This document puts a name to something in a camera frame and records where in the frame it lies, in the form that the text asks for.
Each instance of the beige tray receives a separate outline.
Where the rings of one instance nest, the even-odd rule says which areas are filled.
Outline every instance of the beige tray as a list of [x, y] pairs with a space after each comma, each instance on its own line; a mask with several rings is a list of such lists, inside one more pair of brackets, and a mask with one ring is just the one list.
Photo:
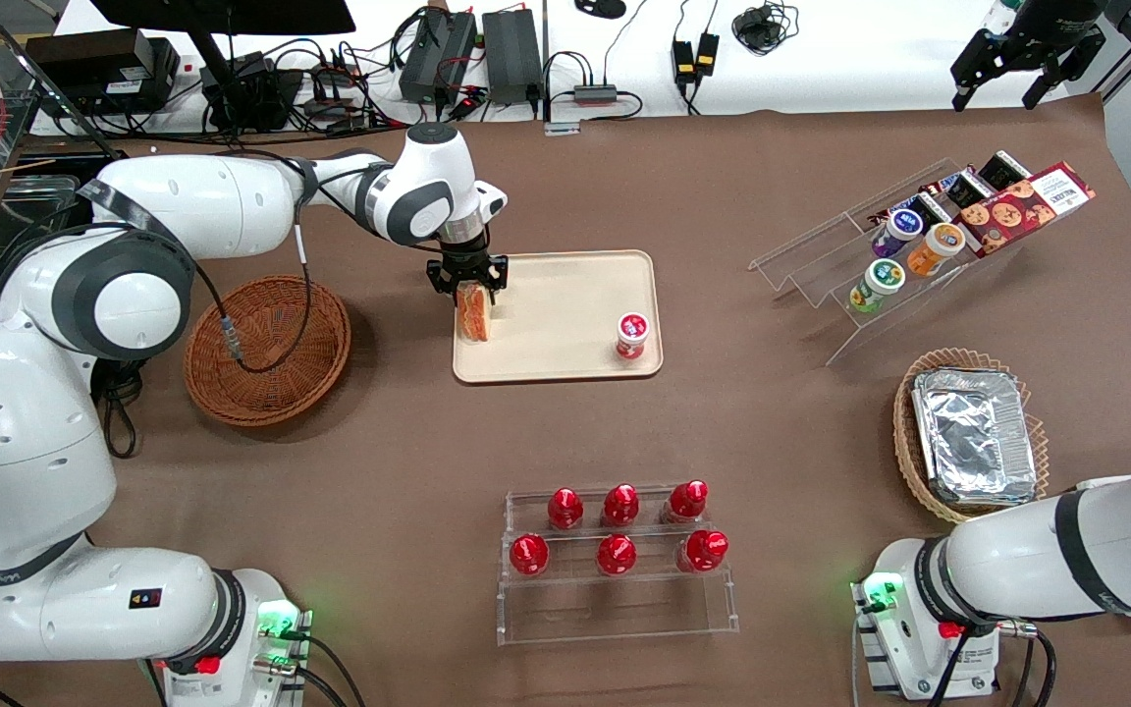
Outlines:
[[[651, 324], [634, 361], [614, 351], [628, 312]], [[468, 340], [459, 326], [452, 334], [452, 371], [466, 382], [654, 376], [662, 361], [657, 288], [641, 250], [509, 256], [491, 339]]]

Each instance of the empty wicker basket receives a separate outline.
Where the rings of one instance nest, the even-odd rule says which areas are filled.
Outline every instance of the empty wicker basket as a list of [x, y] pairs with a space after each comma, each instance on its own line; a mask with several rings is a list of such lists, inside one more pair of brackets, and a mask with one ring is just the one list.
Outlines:
[[[906, 478], [906, 486], [925, 509], [936, 514], [938, 518], [949, 520], [951, 524], [961, 524], [962, 520], [992, 514], [1001, 510], [1001, 506], [978, 506], [966, 509], [966, 507], [951, 507], [940, 500], [927, 488], [927, 472], [924, 466], [924, 448], [920, 442], [920, 423], [915, 421], [915, 406], [910, 400], [910, 386], [915, 376], [921, 371], [951, 367], [956, 369], [982, 369], [993, 371], [1010, 372], [1010, 369], [1002, 367], [996, 359], [987, 353], [968, 351], [966, 348], [939, 348], [924, 353], [906, 371], [906, 377], [901, 379], [901, 385], [897, 386], [897, 399], [892, 406], [893, 443], [897, 447], [897, 466], [901, 469], [901, 475]], [[1024, 381], [1016, 381], [1019, 385], [1019, 398], [1026, 406], [1028, 404], [1028, 386]], [[1045, 438], [1045, 430], [1042, 422], [1024, 414], [1025, 425], [1028, 426], [1028, 439], [1033, 448], [1033, 465], [1037, 471], [1037, 498], [1045, 497], [1045, 489], [1050, 486], [1050, 452], [1046, 450], [1050, 440]]]
[[[352, 347], [352, 322], [336, 294], [311, 283], [313, 309], [300, 345], [282, 365], [262, 374], [242, 370], [225, 346], [221, 316], [211, 305], [185, 345], [185, 389], [217, 421], [264, 426], [307, 411], [338, 380]], [[242, 343], [243, 362], [264, 368], [295, 340], [304, 317], [304, 279], [270, 276], [224, 296]]]

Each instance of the clear acrylic rack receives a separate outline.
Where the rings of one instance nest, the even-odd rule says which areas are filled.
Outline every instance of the clear acrylic rack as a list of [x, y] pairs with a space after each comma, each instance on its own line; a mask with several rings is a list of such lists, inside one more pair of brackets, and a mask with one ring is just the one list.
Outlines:
[[[923, 184], [940, 181], [960, 170], [952, 159], [939, 161], [749, 264], [750, 271], [761, 273], [777, 294], [797, 290], [811, 308], [819, 309], [827, 301], [834, 301], [845, 311], [845, 316], [853, 322], [853, 333], [831, 354], [826, 365], [830, 367], [836, 359], [914, 317], [933, 301], [934, 294], [946, 290], [962, 274], [995, 268], [1024, 249], [1022, 243], [1018, 242], [987, 258], [977, 259], [970, 248], [964, 248], [955, 258], [942, 264], [940, 270], [931, 277], [907, 273], [901, 291], [886, 296], [883, 304], [874, 312], [860, 312], [853, 308], [849, 291], [857, 285], [866, 266], [875, 260], [871, 238], [877, 227], [871, 223], [870, 216], [914, 197]], [[934, 198], [947, 214], [957, 214], [957, 206], [946, 192], [936, 193]], [[914, 248], [914, 244], [907, 245], [895, 259], [905, 265], [906, 256]]]
[[[602, 527], [601, 507], [608, 489], [576, 489], [585, 515], [568, 532], [547, 524], [552, 492], [508, 493], [500, 542], [497, 644], [740, 631], [731, 564], [694, 575], [680, 571], [674, 560], [683, 538], [713, 524], [705, 518], [694, 524], [661, 524], [661, 507], [673, 484], [636, 484], [640, 517], [623, 528]], [[517, 574], [509, 563], [512, 541], [528, 532], [547, 542], [547, 569], [536, 577]], [[625, 534], [636, 545], [634, 568], [622, 577], [606, 577], [596, 567], [597, 546], [611, 532]]]

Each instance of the brown paper surface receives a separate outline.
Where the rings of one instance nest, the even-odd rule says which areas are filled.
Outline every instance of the brown paper surface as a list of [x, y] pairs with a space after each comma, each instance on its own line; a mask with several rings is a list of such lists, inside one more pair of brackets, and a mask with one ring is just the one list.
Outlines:
[[[848, 704], [848, 581], [886, 543], [949, 531], [910, 497], [892, 447], [895, 386], [931, 348], [983, 351], [1028, 383], [1028, 412], [1051, 438], [1052, 489], [1131, 473], [1131, 191], [1096, 97], [1034, 112], [593, 122], [575, 138], [544, 138], [538, 123], [463, 132], [480, 179], [509, 193], [494, 250], [651, 256], [663, 370], [459, 383], [452, 309], [428, 285], [426, 257], [314, 207], [304, 215], [313, 276], [353, 317], [337, 389], [279, 429], [228, 429], [191, 404], [175, 346], [145, 368], [130, 406], [143, 452], [116, 463], [120, 493], [90, 531], [100, 545], [271, 572], [316, 609], [317, 635], [369, 706]], [[275, 149], [323, 157], [360, 145], [394, 159], [403, 140]], [[834, 368], [822, 362], [851, 331], [845, 314], [797, 294], [776, 300], [745, 273], [931, 162], [983, 164], [1000, 148], [1033, 170], [1067, 159], [1098, 197], [1001, 271], [956, 283]], [[297, 264], [287, 244], [206, 267], [227, 291]], [[208, 304], [199, 285], [193, 303], [192, 317]], [[710, 514], [732, 537], [739, 635], [497, 648], [506, 492], [694, 477], [710, 483]], [[1055, 704], [1131, 704], [1131, 621], [1048, 632]], [[1002, 691], [972, 704], [1009, 704], [1022, 656], [1004, 644]], [[338, 686], [323, 658], [314, 667]], [[1039, 675], [1038, 664], [1034, 692]], [[865, 680], [863, 704], [899, 704]], [[0, 686], [28, 706], [154, 704], [129, 663], [0, 664]]]

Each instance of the red bottle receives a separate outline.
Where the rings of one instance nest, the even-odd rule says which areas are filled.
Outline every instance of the red bottle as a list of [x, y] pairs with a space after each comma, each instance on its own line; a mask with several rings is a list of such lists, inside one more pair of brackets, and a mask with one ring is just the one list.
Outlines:
[[637, 493], [637, 488], [623, 483], [606, 493], [601, 524], [620, 528], [633, 524], [638, 515], [640, 515], [640, 494]]
[[681, 483], [670, 492], [666, 505], [661, 507], [661, 523], [690, 524], [705, 512], [705, 497], [710, 488], [702, 480]]
[[547, 523], [556, 529], [569, 529], [584, 518], [584, 500], [571, 488], [558, 488], [547, 500]]
[[547, 543], [538, 534], [525, 534], [509, 546], [509, 563], [527, 577], [543, 574], [547, 569]]
[[637, 544], [624, 534], [614, 533], [601, 541], [596, 551], [596, 567], [601, 572], [618, 577], [637, 566]]
[[723, 563], [727, 540], [722, 532], [694, 532], [679, 543], [680, 571], [700, 575], [713, 571]]

